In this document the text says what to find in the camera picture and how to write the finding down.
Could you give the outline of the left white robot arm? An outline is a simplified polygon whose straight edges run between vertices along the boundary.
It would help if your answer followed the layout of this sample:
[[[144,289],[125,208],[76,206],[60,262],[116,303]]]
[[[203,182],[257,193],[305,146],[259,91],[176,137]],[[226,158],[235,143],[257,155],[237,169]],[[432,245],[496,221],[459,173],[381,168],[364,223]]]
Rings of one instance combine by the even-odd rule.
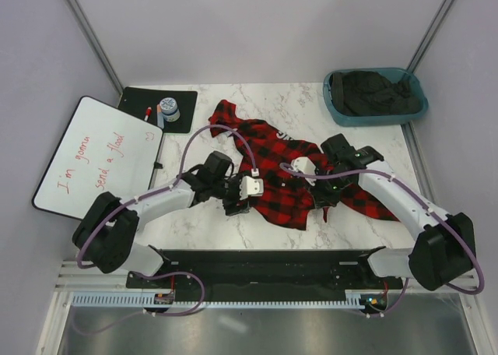
[[[264,182],[257,170],[229,177],[226,172],[231,168],[233,161],[215,151],[175,181],[127,202],[103,192],[72,236],[79,249],[77,260],[87,261],[87,268],[96,267],[104,274],[124,269],[141,273],[154,287],[165,286],[171,276],[166,258],[152,245],[138,243],[136,235],[157,218],[210,199],[220,199],[227,216],[246,213],[251,207],[249,198],[264,193]]]

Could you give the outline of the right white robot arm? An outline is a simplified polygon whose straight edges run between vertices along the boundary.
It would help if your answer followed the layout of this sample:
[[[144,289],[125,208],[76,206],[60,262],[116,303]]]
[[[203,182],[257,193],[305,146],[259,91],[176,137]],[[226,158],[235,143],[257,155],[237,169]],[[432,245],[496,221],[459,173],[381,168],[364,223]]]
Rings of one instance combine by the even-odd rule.
[[[414,240],[411,248],[371,251],[356,268],[362,286],[371,288],[384,277],[401,277],[435,291],[474,269],[474,227],[467,215],[451,215],[415,193],[371,146],[356,149],[337,134],[325,140],[321,149],[332,168],[316,170],[319,180],[314,186],[326,199],[337,199],[358,185],[384,205]]]

